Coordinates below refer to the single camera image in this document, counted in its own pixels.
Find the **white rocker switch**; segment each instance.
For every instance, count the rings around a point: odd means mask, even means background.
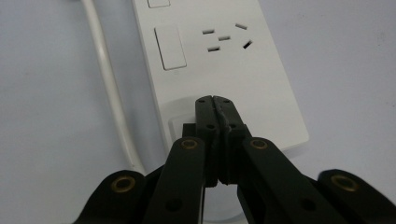
[[[185,67],[183,48],[181,46],[178,29],[175,25],[162,25],[155,27],[158,47],[163,60],[163,69],[172,70]]]

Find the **screw hole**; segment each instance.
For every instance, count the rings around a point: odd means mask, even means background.
[[[111,189],[116,193],[125,193],[134,188],[135,180],[133,177],[124,175],[115,179],[111,183]]]
[[[183,202],[180,199],[171,199],[165,204],[165,208],[169,212],[176,212],[180,210],[182,206],[183,206]]]
[[[334,175],[331,180],[335,186],[349,192],[354,192],[359,188],[358,183],[344,175]]]
[[[250,145],[254,148],[257,149],[266,149],[268,148],[268,144],[262,140],[259,139],[253,139],[252,141],[250,141]]]
[[[312,200],[310,200],[308,198],[302,198],[300,200],[300,206],[304,210],[309,211],[309,212],[313,212],[313,211],[317,210],[317,205]]]
[[[198,143],[192,139],[187,139],[181,142],[181,147],[184,149],[195,149],[198,146]]]

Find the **outlet socket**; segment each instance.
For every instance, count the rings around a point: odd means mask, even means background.
[[[251,133],[280,149],[308,140],[257,0],[165,0],[152,8],[147,0],[133,2],[167,148],[181,136],[183,123],[194,122],[195,100],[205,95],[233,100]],[[205,216],[239,214],[233,203],[222,204]]]

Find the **power switch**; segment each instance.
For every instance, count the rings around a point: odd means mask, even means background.
[[[169,7],[169,0],[148,0],[149,7]]]
[[[163,68],[165,70],[171,70],[185,67],[187,64],[177,26],[163,25],[155,27],[154,30],[163,59]]]

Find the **black plastic part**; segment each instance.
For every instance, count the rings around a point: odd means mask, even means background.
[[[231,100],[214,96],[213,102],[220,129],[219,181],[225,185],[237,184],[242,142],[249,132]]]
[[[183,134],[182,137],[195,137],[195,127],[194,123],[183,124]]]
[[[396,223],[396,207],[359,177],[341,170],[320,173],[318,187],[350,223]]]
[[[200,223],[205,193],[205,144],[186,137],[173,144],[142,223]]]
[[[144,188],[145,178],[141,174],[133,171],[116,172],[102,181],[74,223],[140,223],[144,208],[139,204]]]
[[[347,223],[297,168],[270,141],[247,138],[244,143],[246,166],[240,186],[257,191],[265,203],[262,214],[269,223]],[[255,214],[252,206],[246,213]]]
[[[237,195],[245,217],[249,224],[264,223],[264,214],[267,212],[262,197],[256,190],[244,189],[238,186]]]
[[[195,120],[195,136],[205,142],[205,186],[212,188],[219,179],[219,122],[212,96],[195,101]]]
[[[144,211],[146,211],[151,197],[154,193],[155,188],[157,188],[158,180],[160,179],[161,173],[163,172],[163,166],[157,168],[155,171],[151,172],[150,174],[146,175],[146,186],[144,193],[142,195],[142,199],[140,200],[140,207]]]

